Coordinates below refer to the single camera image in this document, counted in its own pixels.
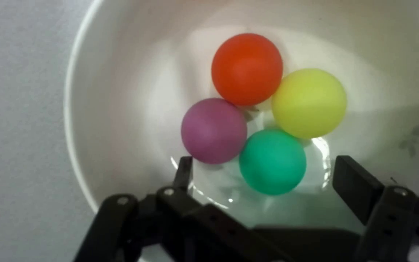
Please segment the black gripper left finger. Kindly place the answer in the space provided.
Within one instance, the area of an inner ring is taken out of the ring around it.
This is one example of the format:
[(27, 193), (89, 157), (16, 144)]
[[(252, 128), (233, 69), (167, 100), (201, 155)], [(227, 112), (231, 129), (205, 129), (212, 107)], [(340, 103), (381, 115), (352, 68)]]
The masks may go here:
[(141, 200), (129, 193), (107, 196), (74, 262), (138, 262), (153, 244), (177, 262), (247, 262), (244, 228), (189, 195), (192, 167), (193, 158), (182, 157), (173, 182)]

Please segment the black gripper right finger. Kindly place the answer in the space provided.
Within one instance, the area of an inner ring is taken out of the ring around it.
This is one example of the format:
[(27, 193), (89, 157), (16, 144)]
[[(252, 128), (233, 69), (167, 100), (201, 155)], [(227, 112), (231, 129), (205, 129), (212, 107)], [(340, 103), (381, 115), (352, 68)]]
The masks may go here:
[(333, 189), (365, 225), (356, 262), (409, 262), (419, 246), (419, 196), (400, 184), (384, 184), (350, 155), (337, 155)]

